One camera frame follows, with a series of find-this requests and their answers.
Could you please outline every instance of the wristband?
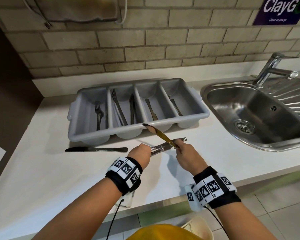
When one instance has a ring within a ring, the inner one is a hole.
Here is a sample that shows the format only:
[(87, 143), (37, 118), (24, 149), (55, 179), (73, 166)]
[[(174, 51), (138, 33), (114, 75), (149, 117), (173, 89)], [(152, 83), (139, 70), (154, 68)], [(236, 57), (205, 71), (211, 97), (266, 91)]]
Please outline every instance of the wristband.
[(196, 184), (186, 187), (186, 192), (190, 207), (194, 211), (206, 204), (215, 209), (233, 202), (241, 202), (236, 195), (236, 187), (223, 173), (217, 173), (212, 167), (206, 168), (193, 178)]
[(140, 183), (142, 167), (137, 160), (132, 157), (119, 157), (108, 168), (106, 177), (110, 178), (117, 186), (122, 196), (128, 192), (136, 190)]

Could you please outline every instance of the cable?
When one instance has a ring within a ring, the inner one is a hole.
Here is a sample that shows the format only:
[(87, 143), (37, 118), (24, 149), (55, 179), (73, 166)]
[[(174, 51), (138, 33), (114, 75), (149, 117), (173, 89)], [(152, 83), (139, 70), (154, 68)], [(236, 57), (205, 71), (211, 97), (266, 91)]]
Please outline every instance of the cable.
[(42, 18), (44, 20), (44, 25), (49, 29), (52, 28), (52, 25), (48, 22), (48, 20), (45, 19), (44, 16), (42, 16), (40, 13), (36, 12), (35, 10), (32, 9), (32, 7), (30, 7), (29, 3), (27, 2), (27, 0), (23, 0), (24, 5), (34, 14), (38, 15), (40, 18)]
[(224, 230), (225, 234), (227, 234), (226, 230), (224, 229), (223, 225), (221, 224), (221, 222), (218, 220), (218, 218), (213, 214), (213, 212), (206, 206), (204, 206), (204, 208), (208, 209), (208, 211), (210, 211), (210, 213), (214, 216), (214, 218), (216, 218), (216, 220), (219, 222), (220, 226), (222, 227), (222, 229)]
[(108, 235), (107, 235), (106, 240), (108, 240), (108, 237), (109, 237), (109, 234), (110, 234), (110, 230), (111, 230), (113, 221), (115, 220), (116, 214), (117, 214), (117, 212), (118, 212), (118, 210), (119, 210), (119, 207), (120, 207), (120, 205), (121, 205), (122, 202), (124, 202), (124, 199), (122, 199), (122, 200), (120, 201), (120, 203), (119, 203), (119, 205), (118, 205), (118, 208), (117, 208), (117, 210), (115, 211), (115, 214), (114, 214), (114, 216), (113, 216), (112, 222), (111, 222), (110, 227), (109, 227), (109, 231), (108, 231)]
[(117, 21), (115, 22), (116, 24), (123, 24), (124, 21), (126, 20), (126, 17), (127, 17), (127, 7), (128, 7), (128, 0), (126, 0), (125, 2), (125, 6), (124, 6), (124, 16), (123, 16), (123, 19), (120, 23), (118, 23)]

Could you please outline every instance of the hand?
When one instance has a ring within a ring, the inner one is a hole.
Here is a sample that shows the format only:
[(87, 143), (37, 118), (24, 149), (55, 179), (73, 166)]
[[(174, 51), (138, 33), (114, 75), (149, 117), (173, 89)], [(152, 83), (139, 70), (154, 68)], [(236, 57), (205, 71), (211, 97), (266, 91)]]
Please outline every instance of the hand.
[(204, 159), (192, 145), (186, 144), (180, 139), (174, 142), (180, 147), (176, 150), (176, 159), (183, 169), (195, 176), (208, 167)]
[(128, 157), (135, 159), (141, 165), (143, 170), (148, 166), (150, 162), (150, 156), (151, 147), (142, 143), (133, 148), (128, 154)]

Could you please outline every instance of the faucet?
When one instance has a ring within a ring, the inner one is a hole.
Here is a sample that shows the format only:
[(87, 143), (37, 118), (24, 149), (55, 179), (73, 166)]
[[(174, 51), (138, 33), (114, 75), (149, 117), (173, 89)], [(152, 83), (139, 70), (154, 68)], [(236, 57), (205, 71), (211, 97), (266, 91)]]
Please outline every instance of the faucet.
[(256, 77), (256, 80), (253, 81), (253, 85), (257, 88), (262, 88), (264, 82), (268, 79), (270, 74), (276, 74), (279, 76), (284, 76), (287, 79), (292, 79), (298, 76), (298, 72), (296, 71), (289, 71), (284, 69), (278, 69), (276, 66), (282, 59), (289, 59), (289, 58), (299, 58), (295, 56), (284, 56), (282, 53), (273, 53), (270, 59), (268, 60), (267, 64), (261, 70), (259, 75)]

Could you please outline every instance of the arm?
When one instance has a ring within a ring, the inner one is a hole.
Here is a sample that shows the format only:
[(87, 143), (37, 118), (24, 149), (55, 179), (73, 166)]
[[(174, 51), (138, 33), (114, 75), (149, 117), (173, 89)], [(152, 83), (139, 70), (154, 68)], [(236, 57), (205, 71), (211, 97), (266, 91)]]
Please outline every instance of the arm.
[[(145, 169), (150, 154), (151, 148), (141, 144), (133, 148), (128, 157), (134, 158)], [(92, 239), (121, 195), (111, 179), (106, 177), (100, 180), (48, 222), (33, 240)]]
[[(177, 140), (176, 158), (193, 176), (201, 173), (208, 165), (192, 145)], [(272, 233), (242, 204), (234, 202), (217, 207), (216, 214), (227, 231), (230, 240), (276, 240)]]

